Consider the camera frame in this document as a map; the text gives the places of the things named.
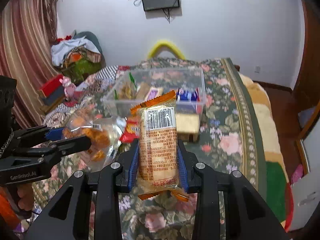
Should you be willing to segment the person's left hand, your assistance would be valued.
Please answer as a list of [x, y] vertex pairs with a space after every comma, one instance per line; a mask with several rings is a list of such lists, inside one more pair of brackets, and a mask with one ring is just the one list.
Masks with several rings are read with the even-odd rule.
[[18, 206], [20, 209], [30, 211], [34, 205], [34, 192], [32, 184], [22, 184], [17, 187], [17, 194], [20, 198]]

